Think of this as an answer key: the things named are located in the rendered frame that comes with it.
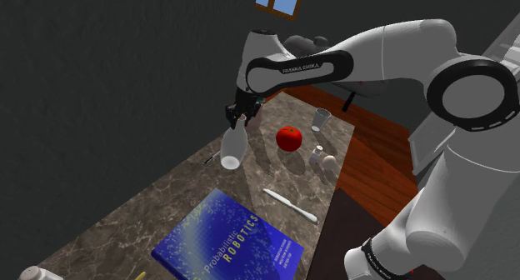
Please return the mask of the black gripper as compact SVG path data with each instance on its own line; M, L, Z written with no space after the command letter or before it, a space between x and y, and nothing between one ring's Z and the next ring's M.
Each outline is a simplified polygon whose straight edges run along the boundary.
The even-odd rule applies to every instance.
M248 124L258 114L261 108L261 98L241 88L236 90L235 104L225 107L226 118L230 123L230 128L235 129L240 113L244 113L247 117L245 123Z

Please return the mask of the white bottle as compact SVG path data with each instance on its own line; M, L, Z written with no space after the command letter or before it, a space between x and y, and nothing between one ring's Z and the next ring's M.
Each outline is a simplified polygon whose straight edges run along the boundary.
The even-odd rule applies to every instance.
M242 115L234 129L225 132L220 150L221 165L228 170L239 168L248 149L248 135L245 130L246 116Z

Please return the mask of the red tomato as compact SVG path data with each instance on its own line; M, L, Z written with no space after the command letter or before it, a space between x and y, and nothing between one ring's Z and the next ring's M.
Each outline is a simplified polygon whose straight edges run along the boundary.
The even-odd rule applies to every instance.
M286 126L277 132L276 142L283 151L294 152L301 147L303 135L297 128Z

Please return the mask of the clear drinking glass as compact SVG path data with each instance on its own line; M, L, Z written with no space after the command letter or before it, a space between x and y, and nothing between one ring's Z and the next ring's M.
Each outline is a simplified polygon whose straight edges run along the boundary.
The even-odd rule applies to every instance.
M327 109L318 107L313 116L311 129L316 133L320 132L331 116Z

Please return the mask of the white knife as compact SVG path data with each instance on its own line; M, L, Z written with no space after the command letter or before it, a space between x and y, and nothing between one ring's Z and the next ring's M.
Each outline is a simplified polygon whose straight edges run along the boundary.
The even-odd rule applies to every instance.
M281 196L280 194L270 190L270 189L267 189L267 188L264 188L263 191L268 194L269 196L271 196L272 198L275 198L276 200L278 200L280 203L283 203L284 205L288 206L289 208L293 209L294 211L300 213L302 216L304 216L307 220L313 222L313 223L316 223L318 221L317 217L313 214L311 214L310 212L307 212L305 210L302 210L301 208L297 207L296 205L292 204L287 198Z

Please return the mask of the blue book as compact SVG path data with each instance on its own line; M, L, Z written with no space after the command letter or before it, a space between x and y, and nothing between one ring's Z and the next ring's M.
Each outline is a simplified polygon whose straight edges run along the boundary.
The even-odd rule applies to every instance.
M152 251L179 280L293 280L303 247L213 189Z

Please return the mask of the grey-topped white shaker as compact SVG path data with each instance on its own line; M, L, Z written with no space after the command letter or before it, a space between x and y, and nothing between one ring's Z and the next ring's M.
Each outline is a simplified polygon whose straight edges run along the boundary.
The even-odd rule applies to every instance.
M17 280L63 280L63 277L38 266L24 269Z

